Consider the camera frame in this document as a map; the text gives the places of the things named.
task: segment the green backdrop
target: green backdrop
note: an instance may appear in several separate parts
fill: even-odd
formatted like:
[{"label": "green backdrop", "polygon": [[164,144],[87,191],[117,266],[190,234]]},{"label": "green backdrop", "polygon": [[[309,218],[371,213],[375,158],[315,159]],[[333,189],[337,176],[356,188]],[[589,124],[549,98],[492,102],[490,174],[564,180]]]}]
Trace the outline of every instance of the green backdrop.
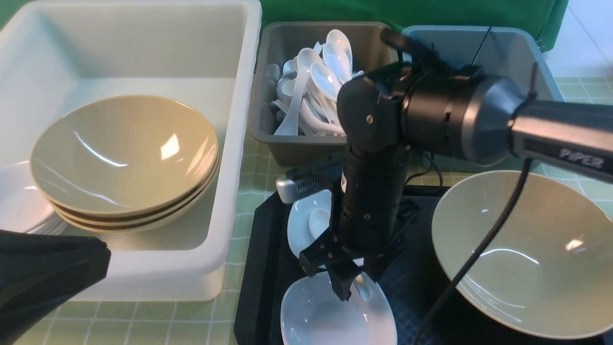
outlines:
[{"label": "green backdrop", "polygon": [[[0,0],[0,26],[30,0]],[[550,50],[568,0],[261,0],[262,27],[273,21],[383,21],[411,25],[508,26],[530,33]]]}]

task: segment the black cable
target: black cable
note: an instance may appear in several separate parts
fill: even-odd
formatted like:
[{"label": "black cable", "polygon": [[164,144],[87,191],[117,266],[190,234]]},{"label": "black cable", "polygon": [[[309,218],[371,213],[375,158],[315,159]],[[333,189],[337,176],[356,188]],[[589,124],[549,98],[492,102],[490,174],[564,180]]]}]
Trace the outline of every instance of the black cable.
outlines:
[{"label": "black cable", "polygon": [[509,198],[509,201],[506,203],[502,213],[498,217],[498,220],[492,226],[490,232],[487,233],[485,238],[479,243],[477,248],[474,250],[473,254],[468,258],[468,260],[464,263],[460,271],[455,275],[455,277],[451,280],[451,282],[447,285],[443,293],[438,297],[436,303],[430,308],[428,314],[425,316],[424,321],[421,326],[417,330],[417,334],[413,339],[413,345],[419,344],[419,340],[421,336],[424,334],[426,327],[432,321],[432,319],[436,316],[438,311],[443,307],[443,304],[447,301],[447,299],[451,296],[451,293],[455,290],[455,287],[458,285],[460,280],[464,278],[466,273],[473,267],[474,263],[477,259],[483,254],[483,251],[490,245],[494,237],[498,234],[504,223],[506,222],[509,215],[513,211],[513,208],[517,204],[517,200],[519,200],[519,196],[522,194],[522,190],[524,189],[524,185],[526,184],[526,180],[528,179],[528,173],[530,172],[530,166],[532,165],[532,159],[526,158],[524,159],[524,166],[522,167],[522,172],[519,176],[519,180],[517,180],[517,184],[515,185],[515,189]]},{"label": "black cable", "polygon": [[436,163],[434,162],[434,153],[430,153],[429,157],[424,153],[421,153],[421,155],[430,162],[430,166],[426,169],[426,171],[418,172],[416,174],[413,174],[407,177],[405,181],[405,185],[408,185],[409,182],[411,182],[411,180],[421,177],[423,175],[426,175],[427,173],[432,171],[432,169],[434,169],[438,175],[438,186],[442,187],[443,186],[443,173],[441,173],[441,170],[438,168],[438,165],[436,165]]}]

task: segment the gray plastic bin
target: gray plastic bin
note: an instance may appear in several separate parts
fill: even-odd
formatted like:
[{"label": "gray plastic bin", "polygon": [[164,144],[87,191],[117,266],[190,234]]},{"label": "gray plastic bin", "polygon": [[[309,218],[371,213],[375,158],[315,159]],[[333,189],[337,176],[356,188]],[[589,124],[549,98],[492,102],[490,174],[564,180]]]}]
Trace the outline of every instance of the gray plastic bin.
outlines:
[{"label": "gray plastic bin", "polygon": [[332,29],[344,32],[353,53],[354,69],[371,71],[398,61],[395,50],[388,48],[379,39],[387,25],[373,22],[278,22],[272,23],[262,33],[253,80],[249,128],[253,138],[267,144],[275,161],[281,166],[295,166],[321,158],[328,153],[341,151],[345,138],[325,136],[275,136],[279,123],[270,108],[276,99],[275,84],[265,81],[266,65],[283,63],[295,57],[300,49],[312,47],[317,41],[322,44]]},{"label": "gray plastic bin", "polygon": [[[410,26],[402,31],[413,39],[426,44],[434,43],[441,59],[454,68],[470,64],[487,32],[483,26]],[[512,28],[492,28],[485,40],[476,64],[480,64],[486,73],[509,77],[525,91],[530,88],[532,64],[538,63],[536,90],[539,99],[563,101],[547,64],[532,36],[522,30]],[[478,173],[488,170],[520,169],[522,160],[509,157],[497,165],[483,167],[453,158],[436,156],[436,164],[443,171],[464,171]]]}]

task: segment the beige bowl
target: beige bowl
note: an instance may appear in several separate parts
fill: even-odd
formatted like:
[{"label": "beige bowl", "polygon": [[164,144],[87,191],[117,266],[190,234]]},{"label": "beige bowl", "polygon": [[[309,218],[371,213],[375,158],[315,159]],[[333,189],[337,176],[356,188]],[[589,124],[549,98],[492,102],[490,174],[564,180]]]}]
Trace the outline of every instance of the beige bowl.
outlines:
[{"label": "beige bowl", "polygon": [[211,185],[212,183],[203,185],[203,188],[201,188],[195,194],[191,195],[186,200],[186,203],[183,207],[179,207],[173,210],[172,212],[165,212],[163,215],[161,214],[155,217],[149,217],[148,220],[144,220],[139,223],[133,223],[132,225],[127,225],[127,226],[126,225],[115,225],[115,224],[106,225],[106,226],[92,225],[92,224],[83,223],[79,220],[73,219],[72,217],[66,215],[65,213],[62,213],[61,211],[57,209],[56,211],[59,214],[59,216],[62,217],[62,219],[64,219],[66,222],[68,222],[71,225],[74,225],[77,228],[81,228],[83,230],[88,230],[88,231],[92,231],[95,233],[113,233],[113,234],[137,233],[141,231],[157,229],[159,227],[163,227],[164,225],[167,225],[173,222],[176,219],[179,219],[179,217],[186,214],[192,207],[196,205],[196,203],[204,196],[204,194],[206,194],[206,192],[208,191]]},{"label": "beige bowl", "polygon": [[151,222],[155,222],[157,220],[163,219],[164,217],[173,214],[177,210],[185,207],[189,204],[196,195],[200,192],[208,190],[210,185],[213,182],[213,179],[216,177],[219,168],[219,160],[215,163],[215,167],[213,172],[207,177],[205,181],[203,181],[198,187],[194,190],[190,191],[188,194],[185,194],[181,198],[173,201],[172,203],[143,214],[139,215],[129,215],[127,217],[97,217],[95,215],[87,215],[81,214],[72,210],[65,209],[60,205],[50,203],[52,207],[55,209],[56,213],[64,216],[65,218],[70,218],[75,223],[79,224],[79,226],[86,225],[92,228],[97,228],[100,230],[108,229],[112,227],[114,229],[125,230],[132,227],[138,227],[141,225],[146,225]]},{"label": "beige bowl", "polygon": [[[519,178],[492,171],[453,186],[436,207],[432,241],[449,278],[490,230]],[[484,314],[545,338],[613,326],[613,223],[593,202],[530,174],[508,221],[457,287]]]},{"label": "beige bowl", "polygon": [[31,172],[52,202],[83,214],[128,216],[164,207],[212,171],[219,144],[198,111],[157,96],[79,108],[36,142]]}]

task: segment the black tray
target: black tray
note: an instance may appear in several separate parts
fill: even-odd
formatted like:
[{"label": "black tray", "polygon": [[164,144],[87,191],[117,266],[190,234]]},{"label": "black tray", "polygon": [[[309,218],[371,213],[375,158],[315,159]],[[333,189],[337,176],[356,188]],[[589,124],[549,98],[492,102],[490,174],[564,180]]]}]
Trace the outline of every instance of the black tray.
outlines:
[{"label": "black tray", "polygon": [[[379,281],[392,307],[398,343],[411,344],[428,309],[449,279],[441,269],[430,236],[434,208],[447,187],[407,187],[404,195],[419,206],[405,234],[408,248]],[[287,244],[291,205],[273,194],[255,212],[234,334],[238,345],[283,345],[281,300],[305,276]],[[529,336],[490,319],[455,292],[422,338],[422,344],[604,344],[602,337],[556,341]]]}]

